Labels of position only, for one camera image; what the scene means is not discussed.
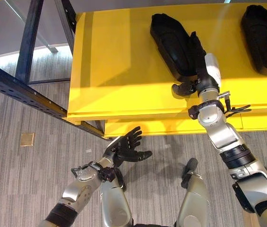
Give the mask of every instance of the robotic hand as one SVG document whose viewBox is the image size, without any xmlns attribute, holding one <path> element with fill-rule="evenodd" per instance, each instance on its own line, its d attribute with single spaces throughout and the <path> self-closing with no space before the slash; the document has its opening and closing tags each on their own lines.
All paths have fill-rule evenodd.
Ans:
<svg viewBox="0 0 267 227">
<path fill-rule="evenodd" d="M 71 169 L 76 181 L 68 185 L 57 205 L 43 220 L 39 227 L 69 227 L 77 215 L 89 202 L 92 193 L 104 182 L 118 186 L 115 179 L 123 161 L 138 162 L 149 158 L 151 151 L 137 152 L 134 149 L 140 145 L 142 131 L 140 127 L 117 137 L 110 143 L 98 162 Z"/>
</svg>

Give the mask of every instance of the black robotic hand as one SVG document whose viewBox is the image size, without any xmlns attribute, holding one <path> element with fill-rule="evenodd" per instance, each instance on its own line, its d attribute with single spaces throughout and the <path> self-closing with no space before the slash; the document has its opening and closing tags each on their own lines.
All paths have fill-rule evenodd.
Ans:
<svg viewBox="0 0 267 227">
<path fill-rule="evenodd" d="M 139 140 L 142 139 L 141 128 L 138 126 L 129 131 L 126 135 L 117 137 L 111 142 L 104 156 L 112 156 L 114 167 L 119 167 L 123 161 L 126 162 L 139 162 L 152 156 L 152 152 L 148 151 L 136 151 L 135 148 L 140 145 Z"/>
</svg>

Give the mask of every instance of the yellow table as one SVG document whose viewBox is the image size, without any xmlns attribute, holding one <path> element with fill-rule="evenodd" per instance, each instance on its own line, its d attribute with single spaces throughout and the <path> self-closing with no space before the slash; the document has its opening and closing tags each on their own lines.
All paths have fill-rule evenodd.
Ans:
<svg viewBox="0 0 267 227">
<path fill-rule="evenodd" d="M 172 122 L 183 125 L 181 129 L 191 124 L 191 130 L 185 131 L 202 131 L 197 121 L 181 123 L 199 99 L 197 94 L 181 98 L 172 93 L 171 85 L 176 81 L 149 32 L 155 13 L 177 19 L 188 33 L 197 31 L 204 49 L 219 61 L 221 92 L 230 90 L 233 106 L 252 105 L 252 113 L 242 118 L 255 119 L 256 114 L 267 119 L 267 76 L 253 69 L 240 26 L 248 5 L 161 6 L 77 15 L 66 120 L 107 120 L 106 136 L 125 133 L 130 122 L 150 124 L 147 134 L 182 133 L 180 128 L 164 130 L 160 126 Z M 251 128 L 267 129 L 260 126 L 262 123 Z"/>
</svg>

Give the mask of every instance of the perforated metal beam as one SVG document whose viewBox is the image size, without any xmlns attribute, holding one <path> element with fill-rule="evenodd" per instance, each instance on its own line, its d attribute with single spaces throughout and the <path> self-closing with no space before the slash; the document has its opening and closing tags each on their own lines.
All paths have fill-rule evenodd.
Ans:
<svg viewBox="0 0 267 227">
<path fill-rule="evenodd" d="M 32 108 L 35 108 L 43 113 L 49 114 L 55 118 L 58 118 L 68 124 L 68 121 L 62 119 L 67 116 L 67 110 L 54 103 L 52 100 L 43 96 L 36 90 L 32 89 L 25 83 L 21 82 L 17 78 L 9 75 L 7 72 L 0 69 L 0 93 L 3 93 L 17 101 L 20 101 Z M 87 131 L 97 137 L 102 138 L 104 133 L 96 127 L 88 124 L 87 122 L 81 122 L 81 125 L 74 125 L 84 131 Z"/>
</svg>

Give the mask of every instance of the gray carpet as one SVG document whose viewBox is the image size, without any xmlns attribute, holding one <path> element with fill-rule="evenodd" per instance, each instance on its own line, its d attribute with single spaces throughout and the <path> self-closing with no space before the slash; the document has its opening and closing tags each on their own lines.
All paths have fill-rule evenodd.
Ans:
<svg viewBox="0 0 267 227">
<path fill-rule="evenodd" d="M 36 68 L 42 72 L 41 67 L 37 65 L 33 70 Z M 32 87 L 67 108 L 69 83 Z M 33 147 L 19 147 L 23 132 L 35 133 Z M 267 131 L 242 136 L 267 167 Z M 37 226 L 74 180 L 70 168 L 98 160 L 107 144 L 0 94 L 0 226 Z M 210 191 L 208 226 L 243 226 L 242 209 L 231 187 L 233 180 L 206 135 L 144 137 L 139 150 L 151 150 L 153 156 L 121 166 L 135 223 L 174 224 L 185 195 L 180 187 L 182 167 L 196 157 L 197 171 Z M 102 226 L 99 191 L 73 226 Z"/>
</svg>

